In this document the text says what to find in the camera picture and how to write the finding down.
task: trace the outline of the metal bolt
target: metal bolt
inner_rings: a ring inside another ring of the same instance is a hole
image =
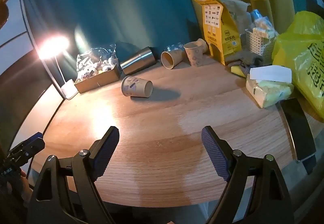
[[[88,154],[88,150],[87,149],[82,149],[80,152],[79,152],[79,155],[81,156],[85,156]]]
[[[241,155],[242,155],[242,152],[241,152],[240,150],[234,150],[234,151],[233,151],[233,154],[234,154],[235,156],[241,156]]]
[[[51,161],[52,160],[52,158],[54,158],[54,155],[50,155],[49,157],[48,157],[48,161]]]
[[[269,161],[273,161],[274,157],[271,154],[267,154],[265,158]]]

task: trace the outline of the green plastic bag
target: green plastic bag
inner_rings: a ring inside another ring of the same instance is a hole
[[[277,37],[274,65],[292,70],[293,84],[324,118],[324,20],[302,11],[287,31]]]

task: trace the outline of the glowing lamp head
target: glowing lamp head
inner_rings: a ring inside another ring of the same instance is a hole
[[[65,36],[53,36],[44,41],[38,55],[41,59],[55,57],[69,47],[69,40]]]

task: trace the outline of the lamp stem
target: lamp stem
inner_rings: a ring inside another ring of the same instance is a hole
[[[60,71],[60,73],[61,73],[61,75],[62,75],[62,78],[63,78],[63,80],[64,80],[64,83],[66,83],[66,81],[65,81],[65,79],[64,79],[64,76],[63,76],[63,73],[62,73],[62,71],[61,71],[61,69],[60,69],[59,63],[57,62],[57,58],[56,58],[56,56],[55,56],[55,60],[56,60],[57,67],[59,68],[59,71]]]

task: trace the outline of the desk lamp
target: desk lamp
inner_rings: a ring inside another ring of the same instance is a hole
[[[55,57],[55,61],[57,64],[57,67],[60,71],[60,74],[64,80],[64,85],[61,87],[65,97],[70,100],[75,95],[77,95],[78,90],[74,85],[74,82],[72,79],[65,81],[65,78],[62,74],[62,71],[60,69],[59,63],[57,62],[56,56],[61,53],[62,51],[66,50],[69,47],[69,40],[64,36],[53,36],[48,38],[40,47],[40,50],[38,52],[38,55],[41,59],[48,59]]]

